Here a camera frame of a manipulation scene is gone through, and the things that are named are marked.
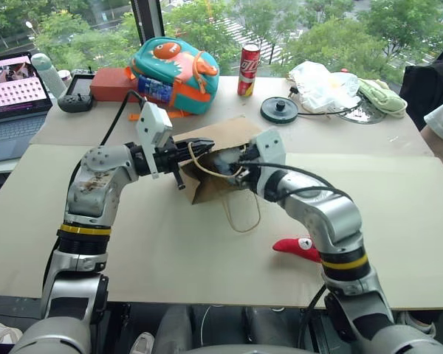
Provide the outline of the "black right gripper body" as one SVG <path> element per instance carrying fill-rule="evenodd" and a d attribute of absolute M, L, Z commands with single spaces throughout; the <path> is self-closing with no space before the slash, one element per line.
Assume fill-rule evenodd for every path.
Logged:
<path fill-rule="evenodd" d="M 259 158 L 260 153 L 256 145 L 247 143 L 236 161 L 236 167 L 241 168 L 241 172 L 236 176 L 236 186 L 239 189 L 256 189 L 261 173 L 261 168 L 256 165 Z"/>

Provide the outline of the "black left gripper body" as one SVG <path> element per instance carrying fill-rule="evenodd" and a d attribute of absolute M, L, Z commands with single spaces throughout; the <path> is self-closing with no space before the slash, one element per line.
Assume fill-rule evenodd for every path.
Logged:
<path fill-rule="evenodd" d="M 179 164 L 191 160 L 188 144 L 188 139 L 175 142 L 173 138 L 170 138 L 163 147 L 155 148 L 154 161 L 157 171 L 164 174 L 172 173 L 179 190 L 185 188 L 179 172 Z"/>

